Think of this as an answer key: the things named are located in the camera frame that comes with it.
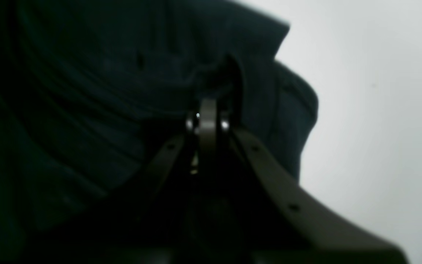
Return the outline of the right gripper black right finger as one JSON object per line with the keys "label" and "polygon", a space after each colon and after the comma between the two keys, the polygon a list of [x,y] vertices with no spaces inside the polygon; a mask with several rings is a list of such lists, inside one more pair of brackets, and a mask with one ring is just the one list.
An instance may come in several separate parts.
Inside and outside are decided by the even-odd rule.
{"label": "right gripper black right finger", "polygon": [[310,244],[308,250],[258,251],[257,263],[406,264],[394,244],[355,226],[305,192],[266,147],[244,128],[233,128],[216,100],[207,101],[207,140],[212,160],[228,137],[278,214]]}

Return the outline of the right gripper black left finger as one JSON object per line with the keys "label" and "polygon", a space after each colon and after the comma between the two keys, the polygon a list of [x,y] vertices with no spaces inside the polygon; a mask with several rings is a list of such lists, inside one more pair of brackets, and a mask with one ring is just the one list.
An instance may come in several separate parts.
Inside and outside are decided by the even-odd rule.
{"label": "right gripper black left finger", "polygon": [[32,247],[33,264],[175,264],[194,187],[210,176],[210,100],[138,176]]}

